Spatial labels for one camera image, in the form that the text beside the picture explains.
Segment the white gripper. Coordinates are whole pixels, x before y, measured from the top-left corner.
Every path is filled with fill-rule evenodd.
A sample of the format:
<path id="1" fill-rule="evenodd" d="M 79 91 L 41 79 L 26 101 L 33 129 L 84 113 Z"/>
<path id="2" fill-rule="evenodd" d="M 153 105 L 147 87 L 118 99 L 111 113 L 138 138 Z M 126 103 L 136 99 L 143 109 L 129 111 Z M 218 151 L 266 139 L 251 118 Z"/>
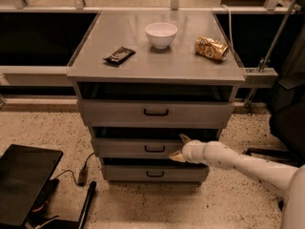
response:
<path id="1" fill-rule="evenodd" d="M 204 158 L 204 151 L 207 146 L 205 142 L 199 140 L 192 140 L 183 134 L 179 135 L 182 142 L 185 144 L 181 151 L 176 151 L 169 154 L 169 159 L 177 162 L 190 162 L 194 164 L 205 164 L 207 165 L 207 160 Z"/>

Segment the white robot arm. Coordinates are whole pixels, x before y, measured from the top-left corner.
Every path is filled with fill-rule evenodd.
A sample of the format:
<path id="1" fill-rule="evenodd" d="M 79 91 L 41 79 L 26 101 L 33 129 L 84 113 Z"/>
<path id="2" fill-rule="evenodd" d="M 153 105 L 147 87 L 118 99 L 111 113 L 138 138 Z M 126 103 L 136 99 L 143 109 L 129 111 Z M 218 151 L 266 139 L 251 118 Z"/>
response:
<path id="1" fill-rule="evenodd" d="M 219 141 L 202 142 L 180 134 L 183 146 L 169 154 L 177 162 L 204 164 L 237 172 L 283 198 L 280 229 L 305 229 L 305 166 L 294 166 L 237 153 Z"/>

